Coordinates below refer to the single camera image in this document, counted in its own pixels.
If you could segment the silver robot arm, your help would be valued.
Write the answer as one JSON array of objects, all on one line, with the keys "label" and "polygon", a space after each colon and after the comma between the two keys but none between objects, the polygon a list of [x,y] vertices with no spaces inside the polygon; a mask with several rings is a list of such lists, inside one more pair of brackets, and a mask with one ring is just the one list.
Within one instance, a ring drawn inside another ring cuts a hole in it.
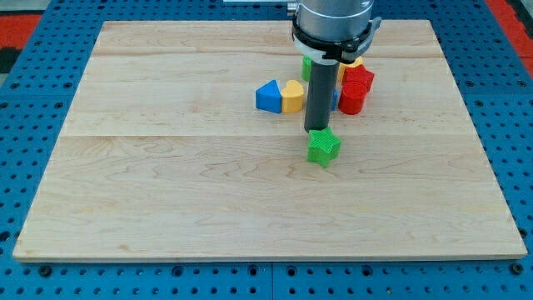
[{"label": "silver robot arm", "polygon": [[373,0],[296,0],[296,26],[312,38],[341,42],[360,36],[371,19]]}]

